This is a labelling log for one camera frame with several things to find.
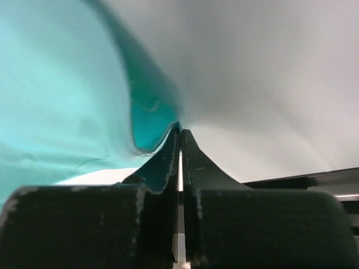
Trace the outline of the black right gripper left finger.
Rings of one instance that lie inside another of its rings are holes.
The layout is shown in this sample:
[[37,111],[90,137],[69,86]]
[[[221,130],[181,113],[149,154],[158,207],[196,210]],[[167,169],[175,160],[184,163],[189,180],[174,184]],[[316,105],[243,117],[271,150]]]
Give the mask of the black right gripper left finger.
[[181,134],[122,183],[26,186],[1,212],[2,268],[172,268]]

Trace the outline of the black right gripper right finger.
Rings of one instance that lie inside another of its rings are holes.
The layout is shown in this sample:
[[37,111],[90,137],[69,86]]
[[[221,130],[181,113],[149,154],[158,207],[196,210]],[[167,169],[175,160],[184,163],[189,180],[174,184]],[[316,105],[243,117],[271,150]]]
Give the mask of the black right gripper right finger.
[[357,268],[342,204],[305,189],[250,188],[182,131],[186,258],[193,268]]

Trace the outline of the teal t shirt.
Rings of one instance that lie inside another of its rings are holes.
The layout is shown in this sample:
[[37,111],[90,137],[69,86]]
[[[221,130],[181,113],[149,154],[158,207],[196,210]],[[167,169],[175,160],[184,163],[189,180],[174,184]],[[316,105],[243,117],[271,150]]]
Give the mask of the teal t shirt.
[[1,202],[141,166],[177,121],[171,88],[99,1],[2,1]]

